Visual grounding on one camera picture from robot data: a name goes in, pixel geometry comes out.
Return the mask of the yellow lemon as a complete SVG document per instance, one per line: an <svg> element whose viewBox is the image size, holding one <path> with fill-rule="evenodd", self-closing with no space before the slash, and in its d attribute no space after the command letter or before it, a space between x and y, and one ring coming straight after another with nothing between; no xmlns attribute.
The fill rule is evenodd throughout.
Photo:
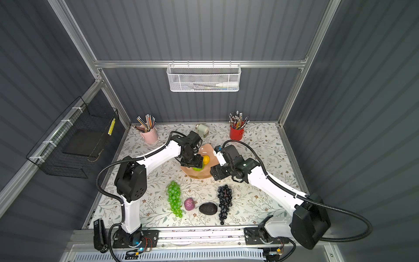
<svg viewBox="0 0 419 262"><path fill-rule="evenodd" d="M203 156L203 164L207 165L211 161L210 157L208 155Z"/></svg>

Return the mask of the purple fig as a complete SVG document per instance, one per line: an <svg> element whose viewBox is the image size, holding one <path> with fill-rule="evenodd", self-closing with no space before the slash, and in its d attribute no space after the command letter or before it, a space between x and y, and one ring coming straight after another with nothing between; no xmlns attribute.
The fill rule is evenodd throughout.
<svg viewBox="0 0 419 262"><path fill-rule="evenodd" d="M188 198L188 199L186 199L186 200L184 201L184 208L185 208L187 211L192 211L192 210L194 210L194 209L195 209L195 206L196 206L196 202L195 202L195 200L194 200L193 198Z"/></svg>

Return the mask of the green grape bunch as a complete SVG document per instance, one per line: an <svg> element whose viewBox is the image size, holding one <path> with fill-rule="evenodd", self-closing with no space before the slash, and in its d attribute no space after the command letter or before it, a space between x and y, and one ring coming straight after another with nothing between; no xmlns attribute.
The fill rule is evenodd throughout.
<svg viewBox="0 0 419 262"><path fill-rule="evenodd" d="M171 208L172 213L178 217L183 217L183 211L182 211L182 201L181 201L181 189L180 185L175 182L171 181L168 185L168 202Z"/></svg>

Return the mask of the dark avocado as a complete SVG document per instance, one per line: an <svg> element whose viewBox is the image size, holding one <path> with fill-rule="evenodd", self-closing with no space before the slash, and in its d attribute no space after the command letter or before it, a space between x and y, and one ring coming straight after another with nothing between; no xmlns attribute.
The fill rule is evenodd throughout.
<svg viewBox="0 0 419 262"><path fill-rule="evenodd" d="M207 216L212 216L218 212L218 206L214 203L204 203L199 206L199 212Z"/></svg>

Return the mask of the dark purple grape bunch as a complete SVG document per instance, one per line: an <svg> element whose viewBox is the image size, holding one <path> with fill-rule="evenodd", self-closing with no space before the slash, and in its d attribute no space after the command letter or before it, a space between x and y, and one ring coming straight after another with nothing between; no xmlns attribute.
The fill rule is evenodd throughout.
<svg viewBox="0 0 419 262"><path fill-rule="evenodd" d="M232 189L227 184L225 184L223 186L220 186L217 192L220 208L219 221L220 224L223 226L232 206Z"/></svg>

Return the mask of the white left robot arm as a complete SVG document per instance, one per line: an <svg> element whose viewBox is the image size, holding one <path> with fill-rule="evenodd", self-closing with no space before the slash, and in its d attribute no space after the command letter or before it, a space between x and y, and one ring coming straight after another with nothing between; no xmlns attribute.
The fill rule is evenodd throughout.
<svg viewBox="0 0 419 262"><path fill-rule="evenodd" d="M120 164L114 185L122 199L119 239L129 247L137 247L144 239L140 221L140 198L147 190L147 176L164 162L177 158L187 168L202 168L204 158L198 154L203 140L191 131L188 135L173 131L166 143L143 156L124 158Z"/></svg>

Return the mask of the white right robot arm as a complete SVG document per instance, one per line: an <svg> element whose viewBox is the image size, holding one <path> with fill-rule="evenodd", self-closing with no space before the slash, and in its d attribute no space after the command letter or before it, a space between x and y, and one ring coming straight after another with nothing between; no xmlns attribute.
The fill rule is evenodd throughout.
<svg viewBox="0 0 419 262"><path fill-rule="evenodd" d="M235 182L245 182L263 191L286 210L287 219L269 215L259 224L258 235L262 242L293 238L304 248L312 250L330 228L325 208L299 197L320 202L322 199L314 194L306 195L271 175L258 156L245 160L233 145L217 146L213 154L219 161L210 170L215 180L231 177Z"/></svg>

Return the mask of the pink faceted fruit bowl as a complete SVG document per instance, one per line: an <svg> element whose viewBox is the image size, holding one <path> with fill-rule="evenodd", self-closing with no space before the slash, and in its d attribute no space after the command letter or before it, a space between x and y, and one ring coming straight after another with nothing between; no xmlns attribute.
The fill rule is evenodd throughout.
<svg viewBox="0 0 419 262"><path fill-rule="evenodd" d="M214 148L211 144L205 144L200 147L199 154L204 158L203 167L201 169L181 167L181 170L192 179L202 180L211 178L211 168L219 164L219 161L214 153Z"/></svg>

